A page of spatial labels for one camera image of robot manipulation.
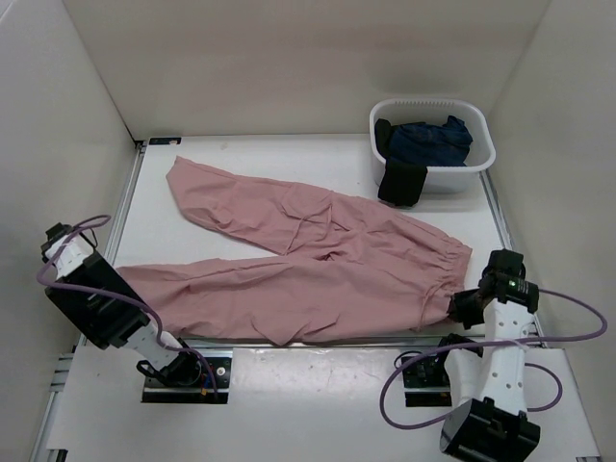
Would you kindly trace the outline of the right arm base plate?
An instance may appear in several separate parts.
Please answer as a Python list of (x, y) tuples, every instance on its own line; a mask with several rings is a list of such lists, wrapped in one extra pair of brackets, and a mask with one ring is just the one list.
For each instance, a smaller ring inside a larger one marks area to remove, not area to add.
[(402, 380), (406, 407), (451, 406), (449, 377), (441, 356), (430, 355), (405, 368)]

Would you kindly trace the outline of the pink trousers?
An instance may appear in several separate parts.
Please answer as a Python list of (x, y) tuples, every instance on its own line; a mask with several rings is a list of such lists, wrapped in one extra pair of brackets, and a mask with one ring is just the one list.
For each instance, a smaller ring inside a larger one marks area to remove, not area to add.
[(177, 158), (167, 183), (189, 222), (264, 258), (127, 266), (120, 275), (176, 335), (321, 343), (442, 321), (472, 250), (381, 203)]

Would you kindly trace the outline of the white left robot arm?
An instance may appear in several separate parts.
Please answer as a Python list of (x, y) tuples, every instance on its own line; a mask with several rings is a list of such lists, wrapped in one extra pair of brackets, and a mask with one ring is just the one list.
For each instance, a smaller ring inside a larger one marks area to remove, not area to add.
[(57, 223), (41, 246), (37, 281), (46, 296), (96, 347), (128, 348), (137, 370), (167, 387), (197, 386), (207, 369), (198, 354), (162, 328), (145, 304), (85, 235), (95, 225)]

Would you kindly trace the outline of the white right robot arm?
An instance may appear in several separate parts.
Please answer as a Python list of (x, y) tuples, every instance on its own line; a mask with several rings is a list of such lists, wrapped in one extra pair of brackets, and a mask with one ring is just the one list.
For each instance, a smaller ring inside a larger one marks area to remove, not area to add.
[(453, 405), (441, 430), (442, 453), (461, 461), (524, 461), (538, 446), (540, 427), (527, 417), (523, 344), (538, 298), (522, 254), (506, 249), (491, 252), (475, 289), (452, 296), (449, 319), (465, 328), (483, 324), (487, 344), (432, 361)]

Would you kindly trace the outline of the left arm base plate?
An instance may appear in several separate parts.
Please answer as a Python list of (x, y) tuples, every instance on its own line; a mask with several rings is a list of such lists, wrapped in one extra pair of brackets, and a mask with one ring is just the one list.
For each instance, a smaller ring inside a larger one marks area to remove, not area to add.
[(147, 360), (136, 369), (144, 376), (144, 403), (214, 404), (228, 402), (233, 353), (214, 351), (205, 355), (212, 374), (196, 359), (181, 353), (168, 367), (156, 371)]

